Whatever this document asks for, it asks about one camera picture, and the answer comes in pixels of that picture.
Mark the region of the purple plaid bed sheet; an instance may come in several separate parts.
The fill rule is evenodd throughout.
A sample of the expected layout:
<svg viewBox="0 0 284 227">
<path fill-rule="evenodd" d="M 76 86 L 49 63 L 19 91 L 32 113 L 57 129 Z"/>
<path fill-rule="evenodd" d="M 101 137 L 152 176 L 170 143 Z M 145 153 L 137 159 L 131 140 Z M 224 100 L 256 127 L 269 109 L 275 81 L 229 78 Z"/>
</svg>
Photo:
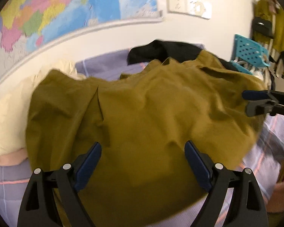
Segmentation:
<svg viewBox="0 0 284 227">
<path fill-rule="evenodd" d="M 86 77 L 117 80 L 122 73 L 138 73 L 147 62 L 129 65 L 129 50 L 120 50 L 75 63 L 78 73 Z M 257 143 L 247 153 L 239 169 L 249 167 L 258 181 L 265 202 L 277 183 L 284 160 L 284 117 L 267 116 Z M 31 177 L 30 162 L 25 159 L 16 166 L 0 166 L 0 215 L 7 225 L 16 226 L 21 201 Z"/>
</svg>

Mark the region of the clothes rack with olive garments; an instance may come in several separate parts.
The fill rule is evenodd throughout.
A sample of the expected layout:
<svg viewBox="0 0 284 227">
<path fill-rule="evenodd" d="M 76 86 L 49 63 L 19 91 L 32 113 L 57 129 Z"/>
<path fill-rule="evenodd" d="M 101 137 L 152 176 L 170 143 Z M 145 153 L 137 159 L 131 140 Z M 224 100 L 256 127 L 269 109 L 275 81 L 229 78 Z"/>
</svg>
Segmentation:
<svg viewBox="0 0 284 227">
<path fill-rule="evenodd" d="M 277 0 L 259 0 L 254 7 L 254 16 L 271 22 L 273 38 L 259 32 L 254 32 L 253 38 L 276 60 L 284 51 L 284 9 Z"/>
</svg>

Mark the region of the colourful wall map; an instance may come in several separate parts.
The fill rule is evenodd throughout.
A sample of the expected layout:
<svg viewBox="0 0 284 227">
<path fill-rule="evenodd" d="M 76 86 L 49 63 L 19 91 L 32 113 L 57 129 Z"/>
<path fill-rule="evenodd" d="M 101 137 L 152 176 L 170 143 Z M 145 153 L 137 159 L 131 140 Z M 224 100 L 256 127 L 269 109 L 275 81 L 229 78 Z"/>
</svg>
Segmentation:
<svg viewBox="0 0 284 227">
<path fill-rule="evenodd" d="M 25 56 L 75 30 L 160 16 L 157 0 L 9 0 L 0 11 L 0 79 Z"/>
</svg>

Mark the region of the white wall socket left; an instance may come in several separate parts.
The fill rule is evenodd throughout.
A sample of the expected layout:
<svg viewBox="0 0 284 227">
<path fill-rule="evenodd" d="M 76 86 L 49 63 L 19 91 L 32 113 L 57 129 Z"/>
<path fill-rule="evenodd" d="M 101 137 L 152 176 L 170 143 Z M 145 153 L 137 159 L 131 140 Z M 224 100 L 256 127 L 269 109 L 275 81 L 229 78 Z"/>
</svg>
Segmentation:
<svg viewBox="0 0 284 227">
<path fill-rule="evenodd" d="M 187 0 L 167 0 L 169 13 L 187 13 Z"/>
</svg>

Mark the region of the olive green jacket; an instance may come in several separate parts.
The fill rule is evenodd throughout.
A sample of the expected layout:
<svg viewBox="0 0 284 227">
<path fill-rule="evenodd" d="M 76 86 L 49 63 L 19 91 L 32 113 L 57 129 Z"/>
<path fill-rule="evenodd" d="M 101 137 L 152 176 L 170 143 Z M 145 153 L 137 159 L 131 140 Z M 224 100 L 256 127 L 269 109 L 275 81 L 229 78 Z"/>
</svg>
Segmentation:
<svg viewBox="0 0 284 227">
<path fill-rule="evenodd" d="M 184 154 L 188 140 L 235 169 L 264 118 L 245 114 L 256 77 L 225 69 L 211 53 L 151 61 L 108 82 L 52 70 L 34 90 L 26 146 L 32 168 L 59 169 L 98 142 L 102 155 L 79 197 L 96 226 L 147 226 L 204 196 Z"/>
</svg>

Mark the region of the teal perforated storage rack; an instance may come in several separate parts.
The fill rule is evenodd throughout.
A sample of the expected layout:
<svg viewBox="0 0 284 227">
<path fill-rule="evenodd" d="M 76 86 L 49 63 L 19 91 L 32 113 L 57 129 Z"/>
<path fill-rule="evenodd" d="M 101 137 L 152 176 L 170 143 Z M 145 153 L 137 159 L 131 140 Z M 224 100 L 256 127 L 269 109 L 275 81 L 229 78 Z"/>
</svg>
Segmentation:
<svg viewBox="0 0 284 227">
<path fill-rule="evenodd" d="M 259 43 L 236 34 L 234 36 L 233 60 L 230 61 L 239 72 L 253 75 L 257 70 L 270 66 L 269 53 Z"/>
</svg>

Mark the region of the pink folded garment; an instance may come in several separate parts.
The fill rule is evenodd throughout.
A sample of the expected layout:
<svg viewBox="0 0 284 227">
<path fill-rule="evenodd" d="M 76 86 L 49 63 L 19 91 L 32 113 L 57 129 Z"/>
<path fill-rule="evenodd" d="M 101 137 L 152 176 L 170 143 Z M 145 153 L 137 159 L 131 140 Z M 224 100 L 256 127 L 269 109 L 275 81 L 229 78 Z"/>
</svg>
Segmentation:
<svg viewBox="0 0 284 227">
<path fill-rule="evenodd" d="M 27 150 L 20 149 L 16 152 L 0 156 L 0 166 L 16 166 L 21 164 L 25 159 L 28 158 Z"/>
</svg>

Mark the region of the pink fleece sleeve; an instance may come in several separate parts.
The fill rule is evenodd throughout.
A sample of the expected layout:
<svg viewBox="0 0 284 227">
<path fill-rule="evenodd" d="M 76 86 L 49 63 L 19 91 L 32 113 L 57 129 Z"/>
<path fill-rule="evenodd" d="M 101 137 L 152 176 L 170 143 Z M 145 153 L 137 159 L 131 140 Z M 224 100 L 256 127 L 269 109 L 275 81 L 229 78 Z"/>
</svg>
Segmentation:
<svg viewBox="0 0 284 227">
<path fill-rule="evenodd" d="M 281 213 L 284 212 L 284 182 L 277 183 L 273 194 L 267 203 L 267 212 Z"/>
</svg>

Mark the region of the black garment on bed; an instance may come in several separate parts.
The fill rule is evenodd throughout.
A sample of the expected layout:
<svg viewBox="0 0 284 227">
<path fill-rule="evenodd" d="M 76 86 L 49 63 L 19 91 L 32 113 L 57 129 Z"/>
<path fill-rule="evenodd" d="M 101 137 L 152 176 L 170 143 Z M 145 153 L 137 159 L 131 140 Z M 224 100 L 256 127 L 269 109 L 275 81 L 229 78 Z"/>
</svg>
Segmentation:
<svg viewBox="0 0 284 227">
<path fill-rule="evenodd" d="M 129 65 L 159 61 L 162 64 L 178 64 L 184 68 L 209 68 L 218 71 L 234 71 L 236 68 L 228 61 L 200 47 L 184 43 L 163 40 L 132 48 L 127 56 Z"/>
</svg>

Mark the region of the white wall socket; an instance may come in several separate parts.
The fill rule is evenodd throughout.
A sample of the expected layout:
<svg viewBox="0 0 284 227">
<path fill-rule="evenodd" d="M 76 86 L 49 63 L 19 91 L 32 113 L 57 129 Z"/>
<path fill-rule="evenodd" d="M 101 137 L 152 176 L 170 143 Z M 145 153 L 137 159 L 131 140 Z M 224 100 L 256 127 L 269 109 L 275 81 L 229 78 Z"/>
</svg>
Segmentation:
<svg viewBox="0 0 284 227">
<path fill-rule="evenodd" d="M 187 0 L 187 12 L 190 15 L 202 17 L 206 12 L 203 2 L 198 0 Z"/>
<path fill-rule="evenodd" d="M 187 0 L 167 0 L 169 13 L 187 13 Z"/>
</svg>

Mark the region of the white wall socket middle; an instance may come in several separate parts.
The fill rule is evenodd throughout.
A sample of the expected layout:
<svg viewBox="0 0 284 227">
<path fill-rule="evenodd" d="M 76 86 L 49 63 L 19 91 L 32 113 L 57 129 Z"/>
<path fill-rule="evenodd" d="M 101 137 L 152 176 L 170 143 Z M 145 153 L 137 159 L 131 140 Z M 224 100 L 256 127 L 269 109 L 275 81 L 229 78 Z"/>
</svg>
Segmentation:
<svg viewBox="0 0 284 227">
<path fill-rule="evenodd" d="M 202 17 L 206 12 L 203 2 L 198 0 L 187 0 L 187 12 L 190 15 Z"/>
</svg>

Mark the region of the cream folded garment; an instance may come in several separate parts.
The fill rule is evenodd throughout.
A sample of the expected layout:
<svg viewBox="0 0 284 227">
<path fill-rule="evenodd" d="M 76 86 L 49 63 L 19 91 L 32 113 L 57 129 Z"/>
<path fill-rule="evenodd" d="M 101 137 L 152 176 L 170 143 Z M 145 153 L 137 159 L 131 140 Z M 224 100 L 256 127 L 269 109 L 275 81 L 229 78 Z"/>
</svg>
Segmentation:
<svg viewBox="0 0 284 227">
<path fill-rule="evenodd" d="M 78 73 L 72 61 L 58 61 L 43 66 L 37 74 L 22 80 L 0 99 L 0 156 L 26 149 L 25 130 L 32 93 L 51 70 L 81 80 L 86 77 Z"/>
</svg>

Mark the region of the black bag on rack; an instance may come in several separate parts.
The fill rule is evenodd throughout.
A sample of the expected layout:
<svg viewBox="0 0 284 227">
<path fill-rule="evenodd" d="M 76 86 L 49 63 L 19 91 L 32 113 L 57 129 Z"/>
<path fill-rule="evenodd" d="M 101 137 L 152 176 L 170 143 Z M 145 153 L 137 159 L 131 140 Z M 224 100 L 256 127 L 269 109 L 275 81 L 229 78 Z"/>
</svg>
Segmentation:
<svg viewBox="0 0 284 227">
<path fill-rule="evenodd" d="M 273 39 L 273 32 L 272 32 L 273 27 L 271 21 L 262 19 L 260 17 L 254 17 L 252 20 L 251 27 L 253 31 Z"/>
</svg>

